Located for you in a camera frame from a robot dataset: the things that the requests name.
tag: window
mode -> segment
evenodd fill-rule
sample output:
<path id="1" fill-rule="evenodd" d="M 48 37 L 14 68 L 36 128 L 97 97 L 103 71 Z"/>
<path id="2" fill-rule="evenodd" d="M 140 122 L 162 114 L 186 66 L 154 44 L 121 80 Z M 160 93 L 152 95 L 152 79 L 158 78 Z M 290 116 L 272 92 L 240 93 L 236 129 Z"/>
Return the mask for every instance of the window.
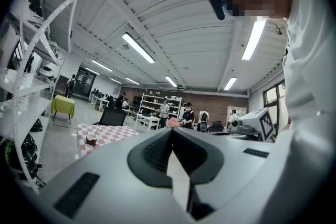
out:
<path id="1" fill-rule="evenodd" d="M 274 85 L 264 92 L 264 108 L 268 108 L 272 124 L 276 129 L 276 135 L 288 122 L 288 113 L 285 104 L 285 81 Z"/>
<path id="2" fill-rule="evenodd" d="M 273 87 L 272 89 L 266 92 L 266 103 L 271 104 L 277 101 L 277 91 L 276 88 Z"/>

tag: door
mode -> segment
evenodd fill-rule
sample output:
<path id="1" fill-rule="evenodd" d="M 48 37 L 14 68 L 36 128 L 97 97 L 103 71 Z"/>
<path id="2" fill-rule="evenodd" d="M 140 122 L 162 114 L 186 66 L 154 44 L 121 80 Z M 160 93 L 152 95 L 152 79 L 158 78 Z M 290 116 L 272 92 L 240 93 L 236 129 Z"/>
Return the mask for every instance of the door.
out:
<path id="1" fill-rule="evenodd" d="M 79 68 L 73 92 L 84 97 L 89 97 L 95 77 L 95 74 Z"/>

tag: pink object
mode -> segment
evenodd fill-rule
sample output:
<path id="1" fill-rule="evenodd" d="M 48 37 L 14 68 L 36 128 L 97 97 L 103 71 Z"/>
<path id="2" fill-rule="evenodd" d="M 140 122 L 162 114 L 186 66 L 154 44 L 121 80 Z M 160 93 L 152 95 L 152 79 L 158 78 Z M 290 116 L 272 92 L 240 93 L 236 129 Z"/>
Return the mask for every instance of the pink object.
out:
<path id="1" fill-rule="evenodd" d="M 97 142 L 94 146 L 88 145 L 86 143 L 86 136 L 89 134 L 94 134 L 97 137 Z M 129 128 L 128 126 L 98 126 L 78 124 L 77 145 L 79 157 L 81 158 L 87 155 L 100 146 L 123 141 L 136 135 L 139 135 L 139 133 Z"/>
<path id="2" fill-rule="evenodd" d="M 171 119 L 168 121 L 168 127 L 181 127 L 181 124 L 177 120 L 177 118 L 171 117 Z"/>

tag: shelving unit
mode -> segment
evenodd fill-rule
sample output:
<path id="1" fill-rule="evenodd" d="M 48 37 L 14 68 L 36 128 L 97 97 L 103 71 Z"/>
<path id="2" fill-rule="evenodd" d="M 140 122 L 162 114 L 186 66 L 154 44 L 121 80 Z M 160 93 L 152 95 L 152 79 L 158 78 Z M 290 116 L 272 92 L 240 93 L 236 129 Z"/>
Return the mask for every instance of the shelving unit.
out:
<path id="1" fill-rule="evenodd" d="M 2 136 L 0 144 L 6 139 L 14 141 L 18 159 L 23 173 L 27 178 L 27 180 L 20 183 L 31 187 L 33 191 L 38 194 L 39 189 L 36 180 L 29 174 L 23 158 L 21 145 L 27 134 L 30 133 L 38 148 L 36 154 L 38 158 L 40 157 L 43 138 L 49 122 L 49 117 L 41 116 L 41 114 L 45 112 L 48 107 L 51 107 L 51 100 L 41 97 L 41 90 L 49 88 L 49 84 L 37 79 L 33 74 L 25 73 L 24 70 L 29 56 L 32 52 L 35 52 L 43 60 L 60 67 L 58 74 L 54 74 L 56 77 L 55 85 L 57 84 L 60 70 L 71 52 L 70 36 L 77 0 L 41 0 L 44 21 L 39 27 L 35 27 L 27 21 L 29 18 L 25 18 L 23 11 L 28 3 L 25 3 L 25 0 L 16 1 L 23 2 L 21 5 L 16 6 L 16 10 L 10 10 L 7 13 L 7 19 L 15 30 L 15 33 L 21 40 L 24 40 L 28 44 L 28 47 L 23 51 L 23 58 L 18 70 L 0 69 L 0 87 L 12 94 L 12 99 L 0 103 L 0 135 Z M 58 26 L 60 20 L 59 18 L 55 20 L 55 18 L 57 18 L 61 12 L 62 14 L 68 15 L 62 16 L 62 18 L 66 18 L 68 24 L 62 21 L 61 25 Z M 60 32 L 54 34 L 57 27 L 62 28 L 61 30 L 64 35 L 60 35 L 62 34 Z M 56 58 L 45 35 L 47 29 L 50 29 L 50 36 L 56 40 L 57 46 L 66 50 L 67 55 L 64 58 Z M 54 96 L 54 91 L 55 87 L 52 90 L 51 99 Z M 37 119 L 41 120 L 43 130 L 36 133 L 30 132 L 30 129 Z"/>
<path id="2" fill-rule="evenodd" d="M 0 68 L 0 88 L 7 92 L 13 93 L 16 76 L 17 70 Z M 40 91 L 48 87 L 49 84 L 35 78 L 34 74 L 23 73 L 18 96 L 22 97 L 24 95 Z"/>
<path id="3" fill-rule="evenodd" d="M 164 97 L 158 97 L 158 96 L 151 96 L 151 95 L 145 95 L 145 94 L 143 94 L 142 95 L 142 99 L 141 99 L 141 104 L 140 104 L 140 107 L 139 107 L 139 113 L 141 111 L 141 108 L 146 108 L 146 109 L 153 110 L 153 111 L 159 111 L 160 106 L 163 103 L 155 103 L 155 102 L 152 102 L 152 101 L 147 101 L 147 100 L 144 100 L 145 98 L 152 98 L 153 100 L 154 99 L 164 99 Z M 169 113 L 169 115 L 178 117 L 178 115 L 180 113 L 180 109 L 181 109 L 182 99 L 176 100 L 176 99 L 167 98 L 167 101 L 168 102 L 175 102 L 176 105 L 169 105 L 169 107 L 170 108 L 176 108 L 176 109 L 178 109 L 177 113 Z M 150 108 L 150 107 L 148 107 L 146 105 L 147 103 L 149 103 L 149 104 L 155 104 L 155 105 L 157 105 L 158 108 L 157 109 Z"/>

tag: backpack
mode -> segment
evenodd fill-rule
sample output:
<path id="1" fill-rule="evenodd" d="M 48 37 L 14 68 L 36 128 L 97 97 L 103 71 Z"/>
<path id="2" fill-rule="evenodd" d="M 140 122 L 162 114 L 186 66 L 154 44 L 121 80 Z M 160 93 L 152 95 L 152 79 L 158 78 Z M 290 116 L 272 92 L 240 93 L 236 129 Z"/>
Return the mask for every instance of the backpack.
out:
<path id="1" fill-rule="evenodd" d="M 202 116 L 201 116 L 201 122 L 203 121 L 203 122 L 207 122 L 207 120 L 208 120 L 208 115 L 205 113 L 205 112 L 203 112 L 203 114 L 202 114 Z"/>
<path id="2" fill-rule="evenodd" d="M 70 80 L 69 87 L 73 88 L 74 86 L 75 86 L 75 81 L 74 80 Z"/>

